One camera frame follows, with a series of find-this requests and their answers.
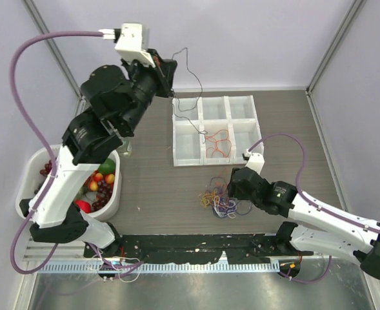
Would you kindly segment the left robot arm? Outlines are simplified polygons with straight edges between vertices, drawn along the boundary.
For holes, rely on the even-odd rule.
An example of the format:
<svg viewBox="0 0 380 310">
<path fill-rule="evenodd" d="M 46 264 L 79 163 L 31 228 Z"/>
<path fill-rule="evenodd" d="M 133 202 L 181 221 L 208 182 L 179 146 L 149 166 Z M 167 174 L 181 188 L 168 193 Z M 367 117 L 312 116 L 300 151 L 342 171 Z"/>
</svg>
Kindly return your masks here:
<svg viewBox="0 0 380 310">
<path fill-rule="evenodd" d="M 122 65 L 103 65 L 81 85 L 90 107 L 76 116 L 62 137 L 55 171 L 32 199 L 19 207 L 32 220 L 35 242 L 82 241 L 112 258 L 121 252 L 122 238 L 109 222 L 100 222 L 82 211 L 74 198 L 93 171 L 134 131 L 154 97 L 169 98 L 177 61 L 163 59 L 148 49 L 149 64 L 137 59 Z"/>
</svg>

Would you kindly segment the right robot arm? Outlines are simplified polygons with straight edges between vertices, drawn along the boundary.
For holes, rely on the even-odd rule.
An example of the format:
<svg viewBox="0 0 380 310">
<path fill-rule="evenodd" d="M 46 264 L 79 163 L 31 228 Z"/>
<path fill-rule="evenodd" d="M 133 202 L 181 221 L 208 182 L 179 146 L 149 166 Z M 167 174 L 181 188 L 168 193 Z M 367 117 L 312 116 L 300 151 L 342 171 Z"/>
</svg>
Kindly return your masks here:
<svg viewBox="0 0 380 310">
<path fill-rule="evenodd" d="M 248 167 L 232 169 L 228 193 L 285 218 L 274 240 L 280 254 L 296 250 L 335 256 L 380 280 L 380 221 L 332 207 L 289 183 L 269 183 Z"/>
</svg>

